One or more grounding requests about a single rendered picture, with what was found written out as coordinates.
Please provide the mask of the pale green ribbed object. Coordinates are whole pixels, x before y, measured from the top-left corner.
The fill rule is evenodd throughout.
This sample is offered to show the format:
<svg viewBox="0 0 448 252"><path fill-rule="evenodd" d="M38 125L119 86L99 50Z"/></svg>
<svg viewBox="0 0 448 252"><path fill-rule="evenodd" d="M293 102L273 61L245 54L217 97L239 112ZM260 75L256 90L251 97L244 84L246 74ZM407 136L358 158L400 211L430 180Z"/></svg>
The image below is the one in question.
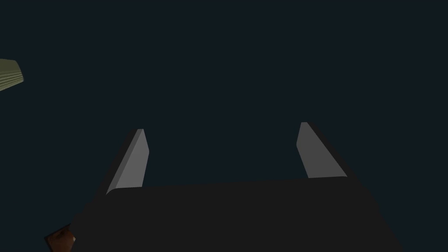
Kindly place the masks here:
<svg viewBox="0 0 448 252"><path fill-rule="evenodd" d="M0 91L24 81L19 64L15 60L0 59Z"/></svg>

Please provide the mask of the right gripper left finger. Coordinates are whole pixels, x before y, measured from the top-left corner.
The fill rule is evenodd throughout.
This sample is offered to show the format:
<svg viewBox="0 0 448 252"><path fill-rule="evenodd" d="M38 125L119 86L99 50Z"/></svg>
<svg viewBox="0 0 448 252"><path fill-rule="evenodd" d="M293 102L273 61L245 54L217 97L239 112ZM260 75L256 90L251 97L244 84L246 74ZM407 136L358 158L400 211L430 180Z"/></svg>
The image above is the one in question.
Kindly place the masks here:
<svg viewBox="0 0 448 252"><path fill-rule="evenodd" d="M144 129L132 129L99 186L99 196L114 189L142 187L149 157Z"/></svg>

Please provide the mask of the brown box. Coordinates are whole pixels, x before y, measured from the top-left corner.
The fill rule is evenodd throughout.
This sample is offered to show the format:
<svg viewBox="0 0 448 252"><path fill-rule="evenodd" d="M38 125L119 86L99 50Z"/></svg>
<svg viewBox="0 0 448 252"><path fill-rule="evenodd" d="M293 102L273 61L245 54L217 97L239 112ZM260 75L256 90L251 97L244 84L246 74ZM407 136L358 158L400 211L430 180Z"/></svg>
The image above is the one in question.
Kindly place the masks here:
<svg viewBox="0 0 448 252"><path fill-rule="evenodd" d="M71 252L76 240L70 231L70 224L44 237L50 252Z"/></svg>

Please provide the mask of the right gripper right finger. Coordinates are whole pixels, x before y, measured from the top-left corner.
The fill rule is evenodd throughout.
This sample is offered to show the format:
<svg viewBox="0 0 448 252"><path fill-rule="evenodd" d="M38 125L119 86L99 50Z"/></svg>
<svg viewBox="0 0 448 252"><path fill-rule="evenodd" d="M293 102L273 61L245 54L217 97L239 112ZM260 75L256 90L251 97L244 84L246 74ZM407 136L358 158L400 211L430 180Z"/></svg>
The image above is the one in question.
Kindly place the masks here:
<svg viewBox="0 0 448 252"><path fill-rule="evenodd" d="M313 122L301 122L296 147L308 178L348 177L353 170Z"/></svg>

